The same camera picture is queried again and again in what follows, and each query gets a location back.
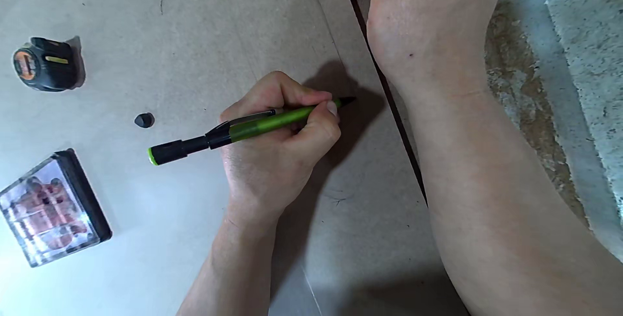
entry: mdf board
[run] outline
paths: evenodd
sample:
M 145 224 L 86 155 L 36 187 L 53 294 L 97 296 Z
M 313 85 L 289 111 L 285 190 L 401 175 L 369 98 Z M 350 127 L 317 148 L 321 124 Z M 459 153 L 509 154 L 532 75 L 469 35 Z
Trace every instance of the mdf board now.
M 113 230 L 31 269 L 1 224 L 3 316 L 174 314 L 227 182 L 218 152 L 155 167 L 146 149 L 202 135 L 271 70 L 358 97 L 280 221 L 271 314 L 464 312 L 349 0 L 0 0 L 0 16 L 0 57 L 30 36 L 74 38 L 86 72 L 44 93 L 0 68 L 0 186 L 73 148 Z M 144 112 L 150 129 L 133 123 Z

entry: hand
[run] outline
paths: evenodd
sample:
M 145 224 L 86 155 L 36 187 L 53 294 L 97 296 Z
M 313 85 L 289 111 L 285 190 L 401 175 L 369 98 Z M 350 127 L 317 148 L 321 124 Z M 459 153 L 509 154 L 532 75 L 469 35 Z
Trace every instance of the hand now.
M 312 169 L 340 136 L 331 93 L 301 86 L 282 72 L 261 78 L 221 121 L 283 107 L 318 105 L 299 131 L 282 128 L 222 148 L 229 180 L 226 219 L 240 225 L 271 225 L 300 194 Z
M 368 40 L 372 53 L 396 83 L 412 77 L 414 70 L 446 65 L 448 59 L 454 62 L 474 56 L 481 60 L 496 1 L 371 0 Z

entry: forearm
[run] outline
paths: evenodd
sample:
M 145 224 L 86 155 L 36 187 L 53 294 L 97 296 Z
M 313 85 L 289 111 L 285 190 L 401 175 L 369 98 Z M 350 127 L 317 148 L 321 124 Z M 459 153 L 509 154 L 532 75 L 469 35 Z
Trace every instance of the forearm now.
M 477 53 L 432 57 L 394 81 L 453 283 L 474 314 L 619 312 L 621 264 L 558 196 Z
M 226 214 L 211 253 L 177 314 L 267 315 L 275 229 L 276 219 L 248 224 Z

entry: pencil clip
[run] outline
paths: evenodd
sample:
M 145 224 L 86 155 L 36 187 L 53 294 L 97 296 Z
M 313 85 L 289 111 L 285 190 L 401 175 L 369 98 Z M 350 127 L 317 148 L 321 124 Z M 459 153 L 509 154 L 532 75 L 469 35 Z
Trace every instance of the pencil clip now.
M 276 110 L 274 110 L 274 109 L 267 110 L 266 112 L 260 112 L 260 113 L 255 113 L 255 114 L 243 116 L 242 118 L 233 119 L 233 120 L 230 120 L 230 121 L 225 121 L 224 123 L 220 124 L 219 126 L 215 127 L 214 129 L 210 130 L 210 132 L 208 132 L 208 133 L 216 132 L 216 131 L 219 131 L 219 130 L 224 129 L 224 128 L 229 129 L 230 127 L 232 127 L 234 125 L 237 125 L 237 124 L 248 123 L 249 121 L 260 120 L 260 119 L 264 119 L 264 118 L 267 118 L 267 117 L 273 116 L 273 115 L 276 115 Z
M 232 121 L 230 121 L 229 126 L 232 127 L 237 124 L 248 123 L 249 121 L 264 119 L 269 116 L 273 116 L 275 114 L 276 114 L 276 110 L 271 109 L 271 110 L 267 110 L 266 112 L 260 112 L 260 113 L 243 116 L 242 118 L 233 119 Z

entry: wrist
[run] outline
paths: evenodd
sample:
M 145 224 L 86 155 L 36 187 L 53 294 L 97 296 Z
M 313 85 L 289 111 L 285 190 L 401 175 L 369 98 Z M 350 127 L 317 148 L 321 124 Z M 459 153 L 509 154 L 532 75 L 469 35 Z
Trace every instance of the wrist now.
M 276 226 L 282 213 L 282 209 L 270 208 L 259 200 L 231 196 L 224 220 L 243 232 L 261 234 Z
M 488 92 L 482 49 L 457 48 L 420 54 L 413 64 L 405 64 L 387 77 L 402 95 L 412 97 L 421 106 Z

